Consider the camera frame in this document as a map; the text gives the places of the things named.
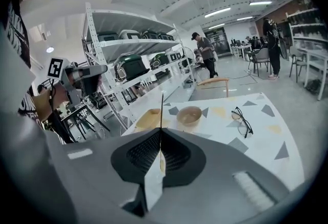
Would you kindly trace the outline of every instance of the gray triangle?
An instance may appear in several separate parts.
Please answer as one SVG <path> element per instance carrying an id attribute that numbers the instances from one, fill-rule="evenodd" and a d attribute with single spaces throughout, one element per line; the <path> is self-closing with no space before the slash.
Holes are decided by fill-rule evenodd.
<path id="1" fill-rule="evenodd" d="M 264 96 L 263 95 L 259 95 L 256 100 L 260 100 L 260 99 L 264 99 Z"/>
<path id="2" fill-rule="evenodd" d="M 282 144 L 282 147 L 280 148 L 275 160 L 285 158 L 285 157 L 289 157 L 289 154 L 288 154 L 288 150 L 287 150 L 287 147 L 286 147 L 286 143 L 284 142 Z"/>
<path id="3" fill-rule="evenodd" d="M 248 150 L 248 147 L 243 142 L 241 142 L 237 137 L 234 140 L 232 140 L 228 145 L 230 147 L 239 150 L 241 153 L 245 153 Z"/>
<path id="4" fill-rule="evenodd" d="M 177 109 L 177 107 L 169 109 L 170 115 L 177 115 L 178 112 L 179 112 L 179 109 Z"/>
<path id="5" fill-rule="evenodd" d="M 207 117 L 208 112 L 209 112 L 209 108 L 207 107 L 201 113 L 203 114 L 204 117 Z"/>
<path id="6" fill-rule="evenodd" d="M 194 135 L 203 137 L 203 138 L 210 138 L 212 135 L 202 134 L 202 133 L 193 133 Z"/>
<path id="7" fill-rule="evenodd" d="M 241 127 L 245 127 L 245 125 L 244 124 L 240 124 L 240 121 L 238 121 L 238 120 L 233 120 L 229 125 L 227 125 L 226 127 L 227 128 L 237 128 L 237 127 L 239 127 L 239 126 L 241 126 Z"/>
<path id="8" fill-rule="evenodd" d="M 275 114 L 273 113 L 271 107 L 268 106 L 268 105 L 265 105 L 265 106 L 262 108 L 262 112 L 265 113 L 265 114 L 267 114 L 267 115 L 269 115 L 269 116 L 272 116 L 272 117 L 275 116 Z"/>
<path id="9" fill-rule="evenodd" d="M 251 102 L 251 101 L 247 101 L 245 104 L 242 105 L 243 107 L 245 106 L 257 106 L 257 104 Z"/>

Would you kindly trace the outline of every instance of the round ceiling lamp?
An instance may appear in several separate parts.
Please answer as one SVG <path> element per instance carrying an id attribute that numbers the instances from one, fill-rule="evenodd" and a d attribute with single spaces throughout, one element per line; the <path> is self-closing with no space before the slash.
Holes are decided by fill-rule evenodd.
<path id="1" fill-rule="evenodd" d="M 54 50 L 53 47 L 49 47 L 49 48 L 47 48 L 47 53 L 51 53 L 53 50 Z"/>

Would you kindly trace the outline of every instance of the geometric patterned tablecloth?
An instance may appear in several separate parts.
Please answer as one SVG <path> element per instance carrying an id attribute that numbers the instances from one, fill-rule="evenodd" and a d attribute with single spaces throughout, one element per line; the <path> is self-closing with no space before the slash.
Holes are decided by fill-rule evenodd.
<path id="1" fill-rule="evenodd" d="M 181 128 L 176 115 L 188 106 L 199 107 L 202 116 L 197 126 Z M 236 107 L 242 111 L 254 131 L 247 138 L 238 131 L 240 122 L 231 117 L 231 111 Z M 135 124 L 124 135 L 133 133 Z M 289 190 L 304 182 L 303 166 L 293 136 L 277 109 L 263 93 L 164 104 L 162 126 L 234 147 L 275 174 Z"/>

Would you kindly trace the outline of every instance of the gray chair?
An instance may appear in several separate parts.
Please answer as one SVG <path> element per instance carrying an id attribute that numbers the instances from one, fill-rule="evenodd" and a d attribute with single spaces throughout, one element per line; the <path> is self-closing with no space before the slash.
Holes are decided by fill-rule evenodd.
<path id="1" fill-rule="evenodd" d="M 261 65 L 261 63 L 264 63 L 266 66 L 266 71 L 268 71 L 269 65 L 270 65 L 270 74 L 271 74 L 271 63 L 269 60 L 269 50 L 268 48 L 262 48 L 257 54 L 254 55 L 254 58 L 252 59 L 252 62 L 254 63 L 254 72 L 255 72 L 255 64 L 257 67 L 257 76 L 259 75 L 258 72 L 258 64 Z"/>
<path id="2" fill-rule="evenodd" d="M 291 66 L 291 71 L 289 73 L 289 77 L 292 75 L 292 70 L 293 70 L 293 65 L 296 66 L 296 82 L 297 82 L 297 77 L 301 74 L 302 67 L 305 66 L 306 68 L 306 62 L 303 61 L 305 54 L 301 53 L 298 51 L 294 46 L 290 47 L 290 54 L 292 56 L 292 66 Z M 299 69 L 298 75 L 297 75 L 297 67 L 300 66 L 301 68 Z"/>

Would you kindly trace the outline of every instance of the fluorescent light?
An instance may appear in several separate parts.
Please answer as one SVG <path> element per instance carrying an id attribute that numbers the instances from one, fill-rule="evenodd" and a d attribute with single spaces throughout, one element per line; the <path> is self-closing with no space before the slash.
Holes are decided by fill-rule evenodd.
<path id="1" fill-rule="evenodd" d="M 267 2 L 253 2 L 253 3 L 250 3 L 250 5 L 269 5 L 271 3 L 272 2 L 270 2 L 270 1 L 267 1 Z"/>
<path id="2" fill-rule="evenodd" d="M 216 28 L 216 27 L 219 27 L 219 26 L 222 26 L 222 25 L 224 25 L 224 24 L 220 24 L 220 25 L 212 26 L 212 27 L 209 28 L 209 30 L 211 30 L 211 29 L 213 29 L 213 28 Z"/>
<path id="3" fill-rule="evenodd" d="M 237 19 L 237 21 L 252 19 L 252 18 L 253 18 L 252 16 L 249 16 L 249 17 L 239 18 L 239 19 Z"/>
<path id="4" fill-rule="evenodd" d="M 206 14 L 206 15 L 205 15 L 205 18 L 210 17 L 210 16 L 212 16 L 212 15 L 215 15 L 215 14 L 217 14 L 217 13 L 222 13 L 222 12 L 225 12 L 225 11 L 229 11 L 230 9 L 231 9 L 231 7 L 228 7 L 228 8 L 222 9 L 222 10 L 218 10 L 218 11 L 213 12 L 213 13 Z"/>
<path id="5" fill-rule="evenodd" d="M 47 53 L 51 53 L 53 50 L 54 50 L 53 47 L 49 47 L 49 48 L 47 49 Z"/>

